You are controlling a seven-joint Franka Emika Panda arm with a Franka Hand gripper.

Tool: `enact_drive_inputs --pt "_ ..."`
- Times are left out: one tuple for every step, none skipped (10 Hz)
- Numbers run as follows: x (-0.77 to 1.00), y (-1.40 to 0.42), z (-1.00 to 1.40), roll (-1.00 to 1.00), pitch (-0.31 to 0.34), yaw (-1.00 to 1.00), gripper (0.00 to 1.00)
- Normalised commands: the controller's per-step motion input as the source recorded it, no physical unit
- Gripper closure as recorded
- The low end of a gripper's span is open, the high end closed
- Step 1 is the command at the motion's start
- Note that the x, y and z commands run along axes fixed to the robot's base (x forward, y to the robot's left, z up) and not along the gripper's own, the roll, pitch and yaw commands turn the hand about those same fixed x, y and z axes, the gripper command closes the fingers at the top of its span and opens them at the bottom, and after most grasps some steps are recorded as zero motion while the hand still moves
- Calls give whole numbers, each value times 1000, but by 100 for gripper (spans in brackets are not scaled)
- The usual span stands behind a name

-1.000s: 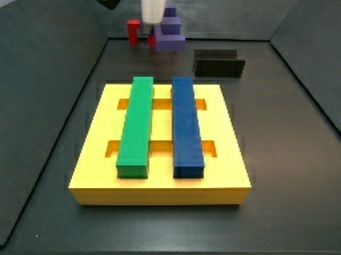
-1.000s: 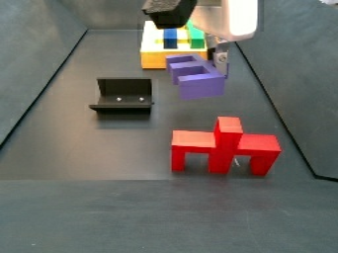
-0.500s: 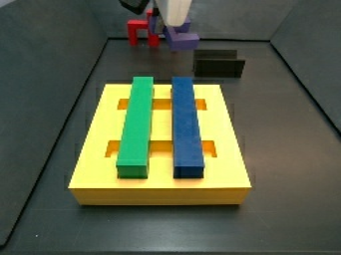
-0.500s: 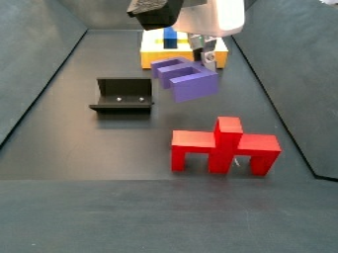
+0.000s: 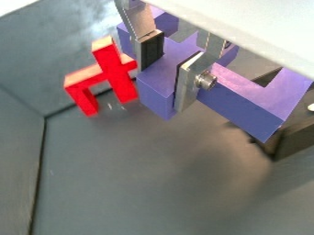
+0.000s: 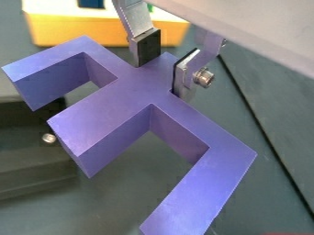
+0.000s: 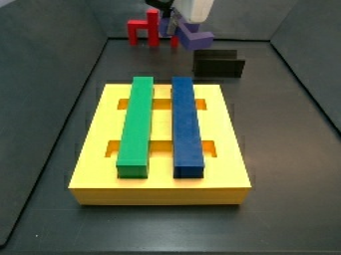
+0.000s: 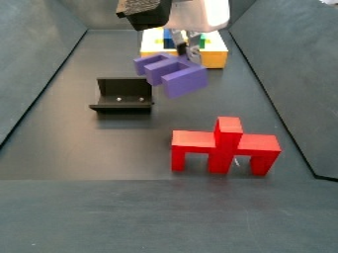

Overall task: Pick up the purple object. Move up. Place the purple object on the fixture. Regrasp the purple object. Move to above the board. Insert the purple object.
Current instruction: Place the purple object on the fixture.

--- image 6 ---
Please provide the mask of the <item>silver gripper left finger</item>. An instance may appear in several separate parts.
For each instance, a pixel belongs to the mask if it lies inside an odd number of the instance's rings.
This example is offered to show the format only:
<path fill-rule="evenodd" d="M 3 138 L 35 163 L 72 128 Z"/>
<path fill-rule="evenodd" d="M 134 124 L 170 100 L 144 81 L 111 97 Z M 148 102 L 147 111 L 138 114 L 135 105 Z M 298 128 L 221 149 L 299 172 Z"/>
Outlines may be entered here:
<path fill-rule="evenodd" d="M 112 0 L 112 5 L 127 31 L 135 66 L 142 67 L 160 55 L 160 30 L 154 27 L 143 0 Z"/>

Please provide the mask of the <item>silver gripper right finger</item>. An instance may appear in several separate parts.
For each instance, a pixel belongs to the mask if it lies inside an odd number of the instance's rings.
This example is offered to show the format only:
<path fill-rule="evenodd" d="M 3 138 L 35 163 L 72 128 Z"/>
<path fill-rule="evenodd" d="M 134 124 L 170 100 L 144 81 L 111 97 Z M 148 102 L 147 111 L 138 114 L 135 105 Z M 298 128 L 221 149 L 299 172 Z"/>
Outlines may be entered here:
<path fill-rule="evenodd" d="M 197 86 L 207 88 L 214 74 L 207 63 L 218 56 L 225 39 L 203 28 L 195 30 L 197 48 L 173 66 L 173 93 L 189 102 L 195 95 Z"/>

